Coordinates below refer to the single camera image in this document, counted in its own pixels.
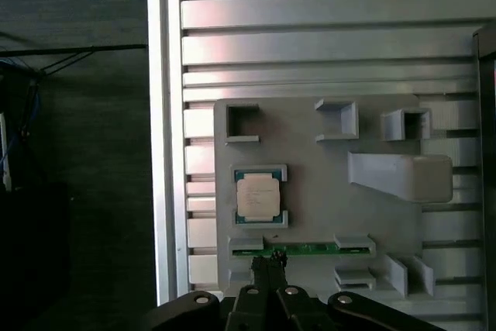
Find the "white cable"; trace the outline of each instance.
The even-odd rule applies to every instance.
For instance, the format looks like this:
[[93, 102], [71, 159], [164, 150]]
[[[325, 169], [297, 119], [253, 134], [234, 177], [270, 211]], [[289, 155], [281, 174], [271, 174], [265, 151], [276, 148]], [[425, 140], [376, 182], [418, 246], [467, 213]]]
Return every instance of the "white cable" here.
[[2, 138], [2, 156], [0, 157], [0, 160], [3, 159], [2, 180], [3, 180], [3, 184], [5, 185], [5, 190], [11, 191], [12, 179], [10, 177], [9, 156], [7, 155], [7, 151], [9, 150], [9, 143], [7, 141], [7, 123], [5, 122], [5, 115], [3, 112], [0, 113], [0, 136]]

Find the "gray fabric wall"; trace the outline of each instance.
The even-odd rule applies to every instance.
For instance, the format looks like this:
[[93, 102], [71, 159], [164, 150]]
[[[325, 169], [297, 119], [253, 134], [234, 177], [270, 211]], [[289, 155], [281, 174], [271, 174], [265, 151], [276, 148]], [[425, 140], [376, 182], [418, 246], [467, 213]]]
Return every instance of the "gray fabric wall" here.
[[[2, 0], [0, 9], [9, 50], [146, 42], [146, 0]], [[107, 329], [155, 302], [147, 51], [96, 53], [40, 94], [33, 149], [74, 197], [71, 289], [26, 329]]]

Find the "wall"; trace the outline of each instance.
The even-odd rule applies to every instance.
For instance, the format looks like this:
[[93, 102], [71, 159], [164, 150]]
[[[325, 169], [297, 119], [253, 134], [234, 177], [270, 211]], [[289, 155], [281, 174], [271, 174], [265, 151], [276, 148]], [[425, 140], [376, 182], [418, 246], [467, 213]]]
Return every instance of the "wall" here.
[[[0, 37], [9, 50], [145, 43], [146, 0], [2, 0]], [[154, 306], [148, 53], [96, 53], [40, 94], [33, 149], [74, 198], [71, 289], [26, 329], [106, 329]]]

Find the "green circuit board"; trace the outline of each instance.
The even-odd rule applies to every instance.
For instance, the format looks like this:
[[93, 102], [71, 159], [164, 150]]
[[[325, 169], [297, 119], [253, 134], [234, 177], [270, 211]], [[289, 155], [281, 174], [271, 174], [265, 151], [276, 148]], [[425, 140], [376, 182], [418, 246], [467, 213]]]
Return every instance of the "green circuit board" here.
[[262, 250], [235, 250], [234, 256], [263, 256], [270, 257], [274, 251], [284, 251], [287, 256], [318, 256], [318, 255], [368, 255], [368, 248], [340, 249], [335, 243], [265, 243]]

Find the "black cable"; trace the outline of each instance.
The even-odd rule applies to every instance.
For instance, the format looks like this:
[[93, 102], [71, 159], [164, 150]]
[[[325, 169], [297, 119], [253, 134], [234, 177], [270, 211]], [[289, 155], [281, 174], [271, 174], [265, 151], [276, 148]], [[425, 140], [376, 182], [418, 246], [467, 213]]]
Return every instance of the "black cable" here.
[[71, 61], [69, 64], [65, 64], [64, 66], [59, 67], [58, 69], [51, 71], [50, 73], [46, 73], [45, 77], [49, 77], [50, 75], [55, 74], [58, 71], [61, 71], [61, 70], [65, 69], [66, 67], [69, 67], [69, 66], [77, 63], [78, 61], [85, 59], [86, 57], [90, 57], [93, 53], [95, 53], [95, 52], [88, 52], [84, 56], [81, 56], [81, 57], [77, 58], [76, 60]]
[[63, 58], [62, 60], [58, 60], [57, 62], [54, 62], [53, 64], [50, 64], [50, 65], [47, 65], [45, 67], [42, 67], [40, 70], [41, 71], [45, 71], [46, 69], [50, 69], [51, 67], [54, 67], [58, 64], [62, 64], [63, 62], [67, 61], [67, 60], [70, 60], [71, 58], [74, 58], [76, 56], [79, 56], [82, 52], [76, 52], [74, 54], [71, 54], [69, 57], [65, 57]]
[[22, 114], [22, 122], [20, 126], [20, 134], [23, 139], [25, 139], [29, 134], [29, 125], [33, 119], [33, 113], [35, 112], [36, 100], [39, 100], [38, 94], [40, 89], [40, 82], [34, 81], [29, 85], [28, 95], [26, 97], [25, 112]]
[[26, 93], [26, 100], [24, 101], [24, 108], [22, 109], [22, 114], [21, 114], [21, 122], [19, 124], [19, 135], [22, 138], [26, 133], [24, 132], [24, 127], [26, 126], [27, 122], [29, 121], [29, 117], [31, 116], [31, 110], [32, 110], [32, 92], [33, 92], [33, 83], [29, 83], [28, 91]]
[[110, 50], [145, 50], [146, 48], [148, 48], [148, 44], [121, 44], [121, 45], [111, 45], [111, 46], [51, 48], [51, 49], [43, 49], [43, 50], [10, 50], [6, 52], [0, 51], [0, 57], [43, 56], [47, 54], [103, 52]]

